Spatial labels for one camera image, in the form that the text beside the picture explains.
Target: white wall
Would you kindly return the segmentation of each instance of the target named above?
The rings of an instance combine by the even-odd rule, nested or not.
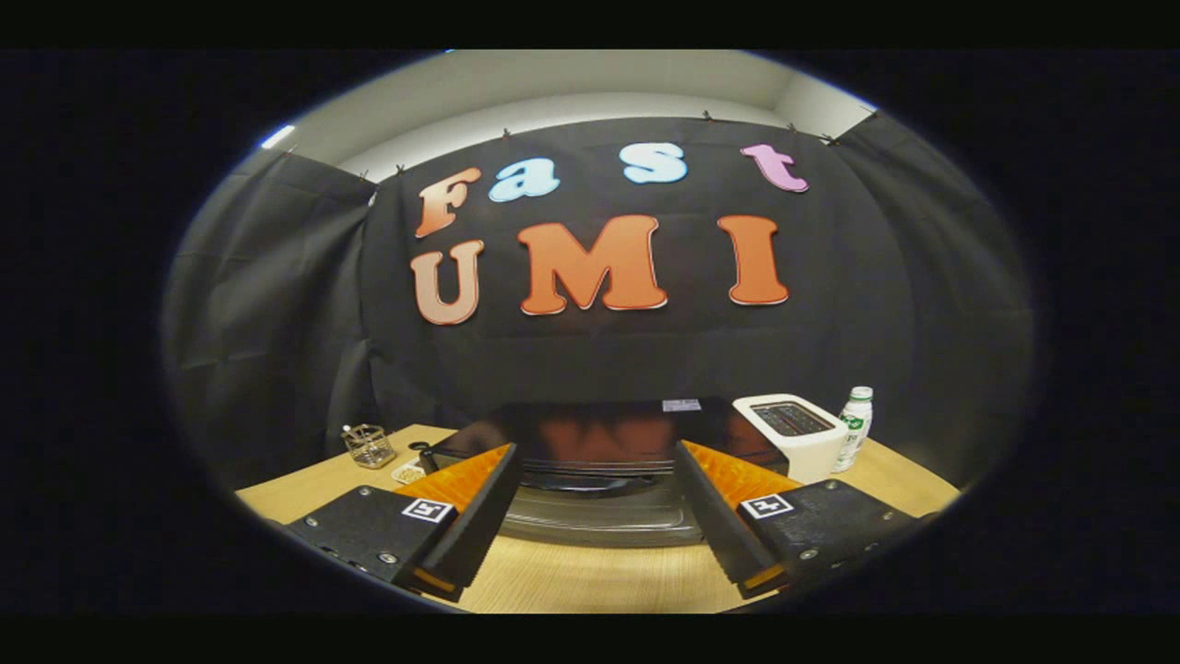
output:
[[[831,103],[830,97],[825,97],[825,103]],[[845,106],[850,105],[847,99],[851,98],[845,96]],[[512,133],[520,133],[575,121],[621,117],[702,118],[701,113],[706,110],[715,119],[787,126],[787,120],[782,116],[766,109],[703,97],[643,92],[563,94],[513,101],[435,121],[371,147],[336,164],[336,166],[356,175],[368,171],[365,175],[366,179],[380,182],[395,173],[398,164],[408,169],[461,147],[499,138],[504,134],[505,129]],[[863,110],[860,113],[860,117],[868,114],[867,111]],[[800,131],[805,131],[798,121],[795,126]]]
[[[876,110],[838,87],[799,73],[787,83],[774,114],[787,118],[804,133],[838,138]]]

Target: pink letter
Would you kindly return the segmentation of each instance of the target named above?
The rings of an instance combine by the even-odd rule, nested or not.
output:
[[[451,257],[458,263],[459,296],[450,304],[439,298],[439,263],[441,251],[422,254],[409,261],[414,270],[414,294],[418,297],[418,310],[422,317],[434,324],[458,324],[471,317],[479,305],[479,271],[476,255],[484,250],[484,242],[472,239],[451,248]]]
[[[807,190],[806,179],[787,172],[787,165],[795,165],[795,160],[787,155],[780,155],[774,151],[774,147],[766,144],[742,147],[741,153],[747,157],[754,157],[754,162],[762,171],[762,177],[767,178],[771,184],[774,184],[779,189],[799,191],[800,193]]]

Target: black backdrop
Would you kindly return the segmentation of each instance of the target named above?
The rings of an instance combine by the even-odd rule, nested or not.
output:
[[[1180,609],[1166,546],[1174,446],[1148,418],[1171,403],[1153,350],[1172,343],[1159,323],[1174,54],[782,57],[891,109],[1005,205],[1053,294],[1056,359],[1049,397],[999,473],[899,557],[801,610]],[[28,186],[17,211],[31,223],[15,241],[53,257],[18,274],[37,285],[27,310],[42,311],[32,321],[48,323],[39,338],[53,349],[32,376],[44,397],[30,415],[59,425],[59,445],[14,445],[6,464],[26,473],[15,487],[28,497],[6,502],[19,534],[7,611],[409,606],[290,551],[227,501],[186,454],[159,361],[145,353],[159,340],[156,305],[179,234],[238,155],[300,109],[404,61],[362,51],[5,54],[14,98],[32,100],[9,109],[30,129],[15,176]]]
[[[688,173],[623,176],[620,150],[671,142]],[[741,149],[793,157],[804,192]],[[493,202],[503,166],[543,156],[558,188]],[[455,221],[418,238],[419,192],[471,166]],[[372,206],[368,206],[372,197]],[[667,304],[601,302],[526,315],[527,226],[559,222],[585,248],[610,217],[654,216]],[[778,223],[772,305],[730,301],[733,245],[716,221]],[[479,305],[459,324],[418,315],[412,257],[481,239]],[[793,393],[838,413],[876,389],[873,435],[963,487],[1011,442],[1030,393],[1035,305],[994,206],[929,144],[872,117],[837,144],[736,121],[632,118],[493,138],[380,186],[297,155],[261,151],[211,196],[165,291],[164,343],[184,422],[236,488],[339,454],[343,425],[464,427],[512,402]],[[458,291],[439,265],[439,296]]]

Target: letter m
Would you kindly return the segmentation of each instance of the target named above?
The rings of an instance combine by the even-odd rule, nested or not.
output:
[[[660,226],[655,217],[616,216],[607,222],[594,248],[586,251],[560,223],[542,223],[517,237],[529,246],[529,296],[520,310],[548,315],[565,310],[557,294],[557,280],[582,309],[590,308],[607,272],[610,289],[602,303],[611,309],[658,308],[668,294],[656,284],[651,263],[651,234]]]

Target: light blue letter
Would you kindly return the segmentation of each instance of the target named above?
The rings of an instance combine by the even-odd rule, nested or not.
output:
[[[520,196],[544,196],[562,183],[553,177],[552,159],[543,157],[504,166],[496,173],[496,179],[499,182],[487,192],[487,197],[497,203],[514,200]]]
[[[681,160],[684,150],[671,143],[631,143],[618,151],[623,175],[636,184],[645,182],[676,182],[688,175],[688,164]]]

